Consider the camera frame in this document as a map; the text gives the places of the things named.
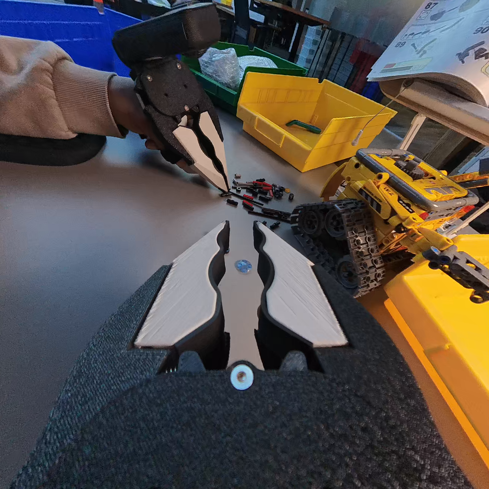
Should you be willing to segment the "instruction booklet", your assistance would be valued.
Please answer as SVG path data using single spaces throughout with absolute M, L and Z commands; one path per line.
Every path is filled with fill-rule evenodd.
M 424 1 L 368 81 L 420 78 L 488 106 L 488 1 Z

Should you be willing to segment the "person's left forearm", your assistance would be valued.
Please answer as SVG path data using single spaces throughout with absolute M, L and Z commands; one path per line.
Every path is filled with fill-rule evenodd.
M 49 41 L 1 36 L 1 133 L 68 140 L 123 138 L 108 101 L 115 73 L 74 63 Z

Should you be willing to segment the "yellow storage bin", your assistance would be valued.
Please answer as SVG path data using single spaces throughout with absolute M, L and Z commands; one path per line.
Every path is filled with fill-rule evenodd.
M 236 112 L 245 132 L 302 173 L 370 146 L 396 114 L 328 80 L 259 72 L 246 74 Z M 286 127 L 293 119 L 322 133 Z

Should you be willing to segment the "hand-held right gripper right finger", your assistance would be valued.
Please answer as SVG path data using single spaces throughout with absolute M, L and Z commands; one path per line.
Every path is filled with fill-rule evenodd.
M 253 224 L 261 312 L 273 326 L 312 348 L 348 344 L 313 270 L 314 264 L 261 222 Z

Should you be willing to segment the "pile of small pins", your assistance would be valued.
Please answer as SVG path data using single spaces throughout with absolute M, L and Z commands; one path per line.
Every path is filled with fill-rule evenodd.
M 287 199 L 293 202 L 294 193 L 290 188 L 266 179 L 240 181 L 241 174 L 235 174 L 230 191 L 221 191 L 220 197 L 227 205 L 241 206 L 249 215 L 262 218 L 262 224 L 277 229 L 281 223 L 291 224 L 291 212 L 273 207 Z

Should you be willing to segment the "blue storage bin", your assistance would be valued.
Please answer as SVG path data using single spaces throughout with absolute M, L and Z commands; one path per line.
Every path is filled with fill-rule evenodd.
M 75 63 L 129 77 L 130 69 L 113 49 L 116 31 L 138 19 L 95 6 L 25 1 L 1 1 L 1 35 L 51 41 Z

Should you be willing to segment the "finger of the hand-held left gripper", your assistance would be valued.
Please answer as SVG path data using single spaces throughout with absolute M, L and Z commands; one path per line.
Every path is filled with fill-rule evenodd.
M 220 188 L 230 190 L 223 140 L 209 112 L 199 114 L 198 127 L 203 139 L 206 141 L 208 155 L 223 178 L 223 185 L 225 186 Z
M 223 185 L 223 178 L 208 155 L 206 141 L 203 139 L 202 133 L 197 135 L 191 128 L 178 127 L 173 131 L 173 135 L 191 157 L 194 170 L 204 176 L 216 188 L 228 192 L 229 190 L 220 188 L 225 186 Z

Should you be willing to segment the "yellow tracked toy robot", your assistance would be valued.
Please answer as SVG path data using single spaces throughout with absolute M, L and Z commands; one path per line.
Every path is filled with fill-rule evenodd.
M 488 267 L 454 244 L 449 228 L 475 209 L 488 170 L 448 176 L 411 152 L 364 148 L 332 174 L 323 200 L 298 205 L 291 228 L 306 257 L 352 297 L 378 288 L 395 262 L 427 259 L 488 301 Z

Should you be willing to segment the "green storage bin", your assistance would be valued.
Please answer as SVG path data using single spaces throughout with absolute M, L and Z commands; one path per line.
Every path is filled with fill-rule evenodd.
M 222 85 L 219 82 L 214 81 L 210 77 L 204 75 L 199 66 L 199 58 L 181 56 L 182 62 L 184 62 L 189 69 L 193 72 L 196 79 L 199 81 L 202 88 L 207 92 L 209 98 L 215 106 L 219 106 L 233 115 L 236 114 L 237 105 L 241 94 L 241 89 L 243 87 L 245 76 L 248 72 L 259 72 L 259 73 L 271 73 L 279 75 L 290 75 L 290 76 L 305 76 L 307 69 L 301 67 L 297 64 L 289 62 L 283 58 L 273 55 L 267 51 L 259 49 L 257 47 L 249 48 L 246 45 L 232 44 L 226 42 L 217 42 L 213 46 L 219 50 L 224 50 L 226 48 L 233 47 L 236 50 L 237 55 L 254 55 L 270 58 L 274 61 L 278 68 L 277 69 L 265 69 L 257 67 L 248 67 L 244 71 L 244 77 L 237 88 L 237 90 L 229 89 L 228 87 Z

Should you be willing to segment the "person's left hand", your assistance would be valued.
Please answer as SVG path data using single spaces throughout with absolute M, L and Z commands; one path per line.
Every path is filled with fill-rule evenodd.
M 151 120 L 144 113 L 138 95 L 130 78 L 113 76 L 107 86 L 108 105 L 119 131 L 138 134 L 149 150 L 159 151 L 162 157 L 170 161 L 170 154 L 154 133 Z

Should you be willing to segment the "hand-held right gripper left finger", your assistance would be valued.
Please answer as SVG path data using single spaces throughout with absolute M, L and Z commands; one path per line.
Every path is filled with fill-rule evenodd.
M 219 284 L 229 234 L 229 222 L 222 222 L 171 263 L 138 329 L 136 348 L 214 349 L 224 332 Z

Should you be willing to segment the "clear plastic bag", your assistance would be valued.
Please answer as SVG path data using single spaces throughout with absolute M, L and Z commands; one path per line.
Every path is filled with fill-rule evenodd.
M 233 47 L 219 50 L 214 47 L 207 49 L 199 57 L 201 72 L 216 82 L 237 90 L 246 68 L 257 67 L 265 69 L 277 69 L 277 64 L 270 58 L 254 55 L 238 56 Z

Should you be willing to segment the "green curved tool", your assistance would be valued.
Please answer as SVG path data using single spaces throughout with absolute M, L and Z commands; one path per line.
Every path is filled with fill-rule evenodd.
M 305 123 L 305 122 L 300 121 L 298 119 L 293 119 L 293 120 L 290 120 L 288 123 L 286 123 L 286 127 L 293 127 L 293 126 L 302 128 L 302 129 L 309 131 L 311 133 L 314 133 L 314 134 L 321 134 L 322 133 L 322 130 L 320 127 L 317 127 L 317 126 L 309 124 L 309 123 Z

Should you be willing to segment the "yellow parts tray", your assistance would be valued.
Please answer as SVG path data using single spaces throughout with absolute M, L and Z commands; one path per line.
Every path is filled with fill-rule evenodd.
M 383 288 L 383 306 L 458 429 L 459 460 L 488 477 L 488 235 L 431 246 Z

